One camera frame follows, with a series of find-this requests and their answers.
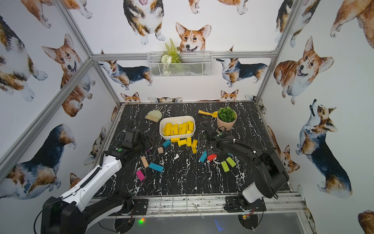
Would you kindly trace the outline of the white plastic tray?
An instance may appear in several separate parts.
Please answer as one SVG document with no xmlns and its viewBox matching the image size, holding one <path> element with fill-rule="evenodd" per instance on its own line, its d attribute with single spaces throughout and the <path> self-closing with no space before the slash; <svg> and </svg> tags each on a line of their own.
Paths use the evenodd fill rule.
<svg viewBox="0 0 374 234">
<path fill-rule="evenodd" d="M 192 116 L 164 118 L 161 120 L 159 127 L 159 133 L 165 140 L 193 137 L 195 130 L 195 119 Z"/>
</svg>

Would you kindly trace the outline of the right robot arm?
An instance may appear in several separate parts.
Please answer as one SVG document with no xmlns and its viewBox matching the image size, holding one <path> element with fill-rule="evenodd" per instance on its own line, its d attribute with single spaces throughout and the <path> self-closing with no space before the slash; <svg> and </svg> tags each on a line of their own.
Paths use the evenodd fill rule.
<svg viewBox="0 0 374 234">
<path fill-rule="evenodd" d="M 251 170 L 253 182 L 239 196 L 248 203 L 264 197 L 271 199 L 288 183 L 289 175 L 274 150 L 261 150 L 237 140 L 228 131 L 217 132 L 207 126 L 202 130 L 206 149 L 213 154 L 232 154 Z"/>
</svg>

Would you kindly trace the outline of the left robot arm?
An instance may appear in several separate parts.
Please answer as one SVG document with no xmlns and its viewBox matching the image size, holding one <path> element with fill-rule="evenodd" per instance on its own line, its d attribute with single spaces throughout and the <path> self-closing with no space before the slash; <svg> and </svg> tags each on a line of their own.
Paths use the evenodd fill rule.
<svg viewBox="0 0 374 234">
<path fill-rule="evenodd" d="M 116 192 L 94 204 L 89 202 L 109 178 L 130 160 L 152 148 L 153 140 L 142 130 L 129 128 L 118 146 L 103 152 L 99 164 L 78 184 L 60 197 L 45 201 L 38 218 L 42 234 L 83 234 L 113 213 L 131 214 L 132 196 Z"/>
</svg>

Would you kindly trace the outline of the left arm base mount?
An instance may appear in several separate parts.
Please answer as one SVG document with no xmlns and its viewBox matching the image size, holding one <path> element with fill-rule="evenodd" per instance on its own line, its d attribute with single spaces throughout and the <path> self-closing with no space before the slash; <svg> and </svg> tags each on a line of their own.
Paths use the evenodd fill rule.
<svg viewBox="0 0 374 234">
<path fill-rule="evenodd" d="M 117 214 L 124 216 L 145 215 L 147 213 L 148 203 L 148 199 L 128 199 Z"/>
</svg>

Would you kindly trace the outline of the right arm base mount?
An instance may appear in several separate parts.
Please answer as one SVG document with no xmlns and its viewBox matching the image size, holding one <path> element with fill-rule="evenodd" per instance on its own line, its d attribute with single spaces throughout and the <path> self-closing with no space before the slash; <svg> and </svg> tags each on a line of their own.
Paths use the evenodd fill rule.
<svg viewBox="0 0 374 234">
<path fill-rule="evenodd" d="M 228 196 L 225 198 L 224 210 L 228 213 L 250 213 L 252 210 L 255 212 L 266 211 L 266 206 L 262 199 L 258 199 L 253 203 L 248 202 L 243 197 Z"/>
</svg>

